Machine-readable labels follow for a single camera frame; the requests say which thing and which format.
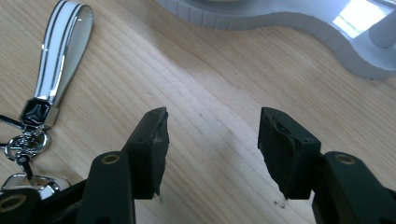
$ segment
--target gray plastic object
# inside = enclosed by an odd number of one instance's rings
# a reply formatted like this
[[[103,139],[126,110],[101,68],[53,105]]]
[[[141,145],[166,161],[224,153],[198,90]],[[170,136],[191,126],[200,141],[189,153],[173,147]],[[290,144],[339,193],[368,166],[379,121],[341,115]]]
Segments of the gray plastic object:
[[[360,77],[396,75],[394,0],[156,0],[184,20],[220,30],[289,26],[320,39]]]

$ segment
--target light wood surface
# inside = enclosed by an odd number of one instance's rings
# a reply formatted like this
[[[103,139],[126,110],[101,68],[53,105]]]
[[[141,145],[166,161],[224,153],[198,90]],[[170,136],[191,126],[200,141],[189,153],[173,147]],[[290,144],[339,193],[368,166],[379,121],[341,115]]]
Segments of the light wood surface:
[[[396,77],[346,71],[313,36],[286,27],[217,31],[153,0],[85,0],[92,38],[34,165],[73,184],[120,150],[150,109],[166,106],[171,145],[162,195],[136,201],[138,223],[315,223],[310,201],[285,201],[257,149],[262,106],[283,110],[322,152],[361,158],[396,189]],[[56,1],[0,1],[0,113],[33,95]],[[0,141],[19,134],[0,124]],[[0,155],[0,182],[20,171]]]

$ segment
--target wood grain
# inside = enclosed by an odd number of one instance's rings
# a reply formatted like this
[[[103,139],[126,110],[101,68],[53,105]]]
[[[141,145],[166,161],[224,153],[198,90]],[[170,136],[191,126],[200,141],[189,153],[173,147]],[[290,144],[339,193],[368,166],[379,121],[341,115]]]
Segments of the wood grain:
[[[154,1],[86,0],[92,38],[61,103],[42,175],[73,184],[91,161],[120,150],[145,112],[169,111],[162,196],[137,201],[138,223],[315,223],[311,202],[284,201],[257,149],[260,110],[289,113],[322,152],[361,158],[396,189],[396,77],[346,71],[313,36],[286,27],[218,31]],[[0,113],[16,119],[32,97],[55,1],[0,2]],[[0,141],[18,134],[0,124]],[[0,181],[19,167],[0,157]]]

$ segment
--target keychain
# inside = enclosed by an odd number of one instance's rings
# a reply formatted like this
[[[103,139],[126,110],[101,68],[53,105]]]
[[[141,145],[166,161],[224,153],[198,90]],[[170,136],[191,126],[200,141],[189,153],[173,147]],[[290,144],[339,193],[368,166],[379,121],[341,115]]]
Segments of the keychain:
[[[42,45],[34,97],[26,102],[20,121],[0,115],[0,121],[22,132],[8,143],[0,143],[0,148],[23,171],[9,177],[1,192],[34,188],[44,199],[70,186],[61,178],[35,175],[30,161],[50,144],[47,130],[58,116],[59,103],[88,44],[92,21],[92,9],[87,5],[61,0],[52,11]]]

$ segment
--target key ring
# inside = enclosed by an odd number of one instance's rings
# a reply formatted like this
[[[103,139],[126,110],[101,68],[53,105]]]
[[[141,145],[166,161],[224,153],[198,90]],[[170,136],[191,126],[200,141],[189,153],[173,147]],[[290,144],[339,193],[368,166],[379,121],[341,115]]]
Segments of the key ring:
[[[47,130],[57,119],[59,103],[87,47],[92,24],[93,12],[87,5],[61,0],[53,9],[42,44],[34,96],[26,102],[20,121],[0,115],[0,122],[22,131],[22,135],[8,143],[0,143],[0,148],[24,172],[24,175],[12,175],[0,194],[8,189],[30,187],[47,198],[69,187],[67,181],[60,178],[34,175],[30,161],[50,144]],[[23,179],[27,179],[30,186],[26,186]]]

